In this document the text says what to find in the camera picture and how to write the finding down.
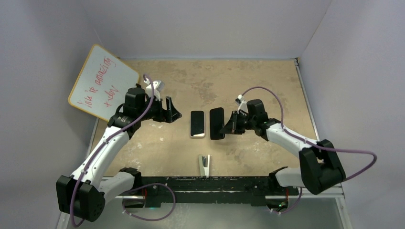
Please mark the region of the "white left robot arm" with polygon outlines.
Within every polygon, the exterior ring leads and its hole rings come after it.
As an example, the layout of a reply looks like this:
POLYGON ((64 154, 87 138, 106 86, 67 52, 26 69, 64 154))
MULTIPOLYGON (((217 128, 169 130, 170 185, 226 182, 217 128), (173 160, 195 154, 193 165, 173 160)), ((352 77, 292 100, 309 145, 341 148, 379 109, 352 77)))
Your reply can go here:
POLYGON ((85 161, 70 176, 60 176, 56 182, 59 209, 70 215, 71 225, 79 227, 84 221, 96 221, 105 205, 116 196, 128 192, 137 195, 143 189, 158 187, 159 183, 144 185, 141 173, 131 167, 120 169, 109 180, 103 176, 117 153, 140 128, 141 122, 173 123, 181 113, 167 96, 166 109, 162 107, 159 91, 154 88, 130 88, 125 101, 110 118, 104 135, 85 161))

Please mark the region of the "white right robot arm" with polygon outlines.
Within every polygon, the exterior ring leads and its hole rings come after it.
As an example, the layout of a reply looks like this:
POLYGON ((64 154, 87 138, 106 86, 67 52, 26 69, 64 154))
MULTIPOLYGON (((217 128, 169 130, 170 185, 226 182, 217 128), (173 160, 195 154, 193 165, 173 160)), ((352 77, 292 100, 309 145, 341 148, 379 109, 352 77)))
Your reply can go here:
POLYGON ((299 159, 298 168, 282 167, 269 174, 268 188, 280 194, 287 187, 304 187, 317 195, 346 179, 343 166, 329 140, 316 141, 290 130, 269 118, 260 99, 237 98, 238 109, 220 130, 225 135, 242 135, 247 130, 281 146, 299 159))

